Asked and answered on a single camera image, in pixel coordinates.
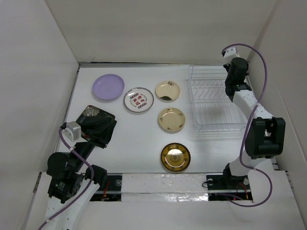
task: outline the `cream plate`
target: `cream plate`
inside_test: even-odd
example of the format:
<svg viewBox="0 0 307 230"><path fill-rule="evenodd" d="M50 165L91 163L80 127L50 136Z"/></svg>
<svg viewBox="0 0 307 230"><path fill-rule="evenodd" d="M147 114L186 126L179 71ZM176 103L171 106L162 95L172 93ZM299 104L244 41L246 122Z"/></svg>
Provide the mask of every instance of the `cream plate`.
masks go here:
<svg viewBox="0 0 307 230"><path fill-rule="evenodd" d="M159 114L158 122L162 129L177 132L183 128L186 118L179 109L167 108Z"/></svg>
<svg viewBox="0 0 307 230"><path fill-rule="evenodd" d="M157 96L165 101L173 101L179 97L180 87L173 81L164 81L155 88Z"/></svg>
<svg viewBox="0 0 307 230"><path fill-rule="evenodd" d="M124 97L124 104L130 111L141 113L150 109L154 103L153 94L145 88L129 90Z"/></svg>

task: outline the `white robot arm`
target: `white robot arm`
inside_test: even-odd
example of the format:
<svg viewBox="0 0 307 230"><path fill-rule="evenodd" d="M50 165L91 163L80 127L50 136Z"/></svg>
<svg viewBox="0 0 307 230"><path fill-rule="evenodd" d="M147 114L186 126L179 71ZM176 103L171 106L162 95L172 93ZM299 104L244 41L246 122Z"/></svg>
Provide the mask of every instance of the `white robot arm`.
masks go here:
<svg viewBox="0 0 307 230"><path fill-rule="evenodd" d="M228 73L225 80L226 95L249 119L258 100L245 82L248 75L248 62L239 57L234 46L222 54L225 62L224 68ZM250 119L252 119L251 125L241 158L243 164L250 168L244 167L238 157L226 165L223 175L207 176L207 181L209 179L214 181L211 186L208 184L208 189L215 190L217 187L218 190L236 189L238 184L248 178L248 172L257 164L282 153L285 132L284 119L274 117L261 104L258 104Z"/></svg>

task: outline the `red cable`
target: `red cable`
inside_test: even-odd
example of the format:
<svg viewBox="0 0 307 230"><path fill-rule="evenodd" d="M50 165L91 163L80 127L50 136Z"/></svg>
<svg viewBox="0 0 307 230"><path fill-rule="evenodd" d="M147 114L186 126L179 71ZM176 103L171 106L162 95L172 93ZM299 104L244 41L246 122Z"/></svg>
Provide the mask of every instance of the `red cable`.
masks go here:
<svg viewBox="0 0 307 230"><path fill-rule="evenodd" d="M106 184L106 188L104 189L103 197L106 197L106 192L107 192L107 189L109 188L109 185L110 185L110 181Z"/></svg>

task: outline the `purple plate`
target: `purple plate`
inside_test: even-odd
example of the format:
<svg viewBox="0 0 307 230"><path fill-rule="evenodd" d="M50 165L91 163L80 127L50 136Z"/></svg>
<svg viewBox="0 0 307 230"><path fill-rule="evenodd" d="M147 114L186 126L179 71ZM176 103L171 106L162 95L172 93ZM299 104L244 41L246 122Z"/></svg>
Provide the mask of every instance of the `purple plate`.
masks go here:
<svg viewBox="0 0 307 230"><path fill-rule="evenodd" d="M99 77L93 84L93 94L102 100L112 100L119 97L125 88L124 80L115 74Z"/></svg>

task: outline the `white panel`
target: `white panel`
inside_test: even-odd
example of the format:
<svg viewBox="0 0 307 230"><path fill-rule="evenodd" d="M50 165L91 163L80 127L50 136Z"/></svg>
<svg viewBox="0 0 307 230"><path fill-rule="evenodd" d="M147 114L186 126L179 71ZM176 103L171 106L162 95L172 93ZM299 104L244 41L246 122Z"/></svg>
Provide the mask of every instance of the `white panel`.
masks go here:
<svg viewBox="0 0 307 230"><path fill-rule="evenodd" d="M90 202L77 230L304 230L293 194L283 175L284 172L271 171L273 184L281 190L274 190L272 199L259 207L238 207L227 201L157 202L156 197L150 201L147 197L145 202L142 194L137 194L136 199L141 202ZM45 173L42 175L27 230L37 229L44 221L50 178ZM267 192L261 189L267 186L261 178L255 172L250 180L257 197Z"/></svg>
<svg viewBox="0 0 307 230"><path fill-rule="evenodd" d="M78 61L222 64L226 45L256 41L276 0L46 2Z"/></svg>
<svg viewBox="0 0 307 230"><path fill-rule="evenodd" d="M41 0L0 0L1 229L21 229L78 64Z"/></svg>
<svg viewBox="0 0 307 230"><path fill-rule="evenodd" d="M277 158L288 170L300 211L307 224L307 27L306 1L281 1L261 38L260 52L268 64L268 86L262 104L286 120L283 153ZM263 65L257 56L250 62L250 80L256 95L263 85Z"/></svg>

